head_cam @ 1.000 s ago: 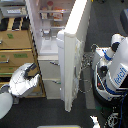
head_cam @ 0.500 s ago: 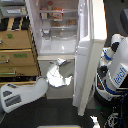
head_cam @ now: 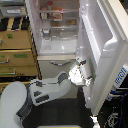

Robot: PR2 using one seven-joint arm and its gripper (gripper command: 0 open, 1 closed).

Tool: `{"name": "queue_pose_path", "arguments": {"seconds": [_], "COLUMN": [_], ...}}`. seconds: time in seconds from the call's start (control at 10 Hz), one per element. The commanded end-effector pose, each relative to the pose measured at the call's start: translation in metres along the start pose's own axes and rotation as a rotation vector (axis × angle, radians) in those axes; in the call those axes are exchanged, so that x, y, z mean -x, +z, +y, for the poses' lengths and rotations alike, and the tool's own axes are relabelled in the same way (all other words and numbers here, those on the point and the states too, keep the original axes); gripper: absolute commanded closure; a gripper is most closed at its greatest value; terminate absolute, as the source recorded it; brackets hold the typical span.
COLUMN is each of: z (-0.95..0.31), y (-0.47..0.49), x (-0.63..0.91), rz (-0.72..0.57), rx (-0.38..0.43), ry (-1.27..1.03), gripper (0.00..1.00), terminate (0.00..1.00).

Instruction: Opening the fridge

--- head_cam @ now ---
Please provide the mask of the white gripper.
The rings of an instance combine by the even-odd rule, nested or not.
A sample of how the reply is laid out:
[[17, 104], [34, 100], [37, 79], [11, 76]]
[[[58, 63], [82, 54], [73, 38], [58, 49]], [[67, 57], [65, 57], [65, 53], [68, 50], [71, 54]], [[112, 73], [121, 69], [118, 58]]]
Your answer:
[[86, 79], [84, 79], [83, 76], [80, 73], [79, 66], [86, 64], [86, 62], [87, 62], [86, 60], [83, 60], [83, 61], [80, 61], [78, 63], [78, 65], [77, 64], [73, 64], [70, 67], [70, 70], [69, 70], [69, 80], [75, 86], [85, 86], [85, 83], [87, 84], [89, 81], [91, 81], [93, 79], [92, 76], [89, 76]]

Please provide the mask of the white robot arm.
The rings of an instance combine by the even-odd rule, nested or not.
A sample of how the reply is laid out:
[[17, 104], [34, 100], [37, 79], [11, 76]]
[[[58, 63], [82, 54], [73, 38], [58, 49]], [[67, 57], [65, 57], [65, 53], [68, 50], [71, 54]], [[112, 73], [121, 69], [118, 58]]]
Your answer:
[[61, 70], [52, 78], [6, 86], [0, 99], [0, 128], [78, 126], [92, 128], [83, 89]]

